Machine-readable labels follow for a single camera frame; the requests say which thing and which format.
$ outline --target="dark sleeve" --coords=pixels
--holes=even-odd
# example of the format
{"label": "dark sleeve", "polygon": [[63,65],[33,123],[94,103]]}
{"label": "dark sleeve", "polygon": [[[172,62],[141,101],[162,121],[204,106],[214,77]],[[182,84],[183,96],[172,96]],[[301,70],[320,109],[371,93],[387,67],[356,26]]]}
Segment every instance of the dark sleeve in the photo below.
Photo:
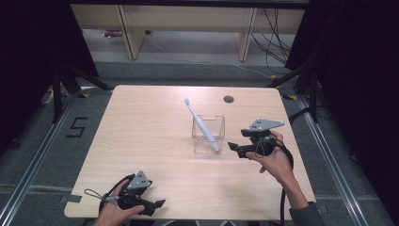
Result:
{"label": "dark sleeve", "polygon": [[290,209],[290,214],[295,226],[325,225],[315,202],[309,202],[309,206],[302,209]]}

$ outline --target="square glass holder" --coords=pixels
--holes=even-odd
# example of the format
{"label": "square glass holder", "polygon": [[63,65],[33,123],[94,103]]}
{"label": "square glass holder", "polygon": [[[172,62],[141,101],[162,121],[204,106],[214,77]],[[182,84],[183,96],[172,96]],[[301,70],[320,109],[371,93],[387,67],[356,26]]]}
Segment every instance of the square glass holder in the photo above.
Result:
{"label": "square glass holder", "polygon": [[196,121],[193,118],[192,137],[194,141],[195,153],[219,153],[223,147],[225,137],[225,118],[223,116],[204,116],[199,115],[215,141],[209,141],[202,133]]}

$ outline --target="wooden table top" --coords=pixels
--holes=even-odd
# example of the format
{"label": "wooden table top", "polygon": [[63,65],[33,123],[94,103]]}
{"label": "wooden table top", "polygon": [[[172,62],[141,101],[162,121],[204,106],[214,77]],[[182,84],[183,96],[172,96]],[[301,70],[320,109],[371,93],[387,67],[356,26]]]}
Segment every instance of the wooden table top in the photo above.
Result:
{"label": "wooden table top", "polygon": [[[224,102],[232,96],[233,103]],[[225,117],[226,136],[220,154],[195,153],[193,117],[184,98],[201,115]],[[70,218],[96,218],[100,200],[86,188],[108,192],[121,178],[143,170],[152,186],[142,198],[165,199],[151,219],[279,219],[281,186],[261,165],[238,158],[227,142],[250,144],[242,137],[256,119],[283,121],[275,130],[295,161],[295,176],[305,196],[314,195],[287,114],[276,89],[227,87],[118,86],[92,141],[68,202]],[[285,218],[289,219],[289,203]]]}

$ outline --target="person's left hand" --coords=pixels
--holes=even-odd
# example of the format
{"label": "person's left hand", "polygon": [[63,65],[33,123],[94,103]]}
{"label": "person's left hand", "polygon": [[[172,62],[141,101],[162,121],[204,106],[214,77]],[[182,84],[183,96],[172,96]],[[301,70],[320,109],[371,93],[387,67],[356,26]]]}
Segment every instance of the person's left hand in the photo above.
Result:
{"label": "person's left hand", "polygon": [[[118,196],[118,194],[120,194],[120,190],[128,182],[129,180],[126,179],[125,181],[120,183],[120,185],[115,188],[114,192],[112,192],[111,196]],[[143,210],[144,210],[143,205],[137,205],[130,209],[122,210],[120,209],[116,201],[110,201],[104,205],[100,215],[97,217],[96,221],[94,222],[94,225],[118,226],[121,225],[121,223],[124,220],[126,220],[128,217],[139,214]]]}

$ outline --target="white toothbrush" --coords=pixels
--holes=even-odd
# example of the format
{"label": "white toothbrush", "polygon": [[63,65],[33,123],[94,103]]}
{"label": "white toothbrush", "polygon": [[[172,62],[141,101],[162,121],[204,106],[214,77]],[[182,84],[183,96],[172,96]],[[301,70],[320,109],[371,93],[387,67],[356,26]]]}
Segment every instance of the white toothbrush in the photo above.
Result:
{"label": "white toothbrush", "polygon": [[197,113],[194,111],[194,109],[191,107],[190,105],[190,101],[185,98],[184,99],[185,104],[188,106],[188,109],[190,109],[191,114],[194,117],[194,120],[196,121],[197,125],[199,126],[199,129],[202,131],[202,133],[205,135],[206,139],[211,142],[212,147],[214,148],[215,152],[220,151],[220,148],[217,145],[217,142],[214,138],[214,136],[212,136],[211,132],[209,132],[208,127],[206,127],[205,123],[203,122],[203,120],[197,115]]}

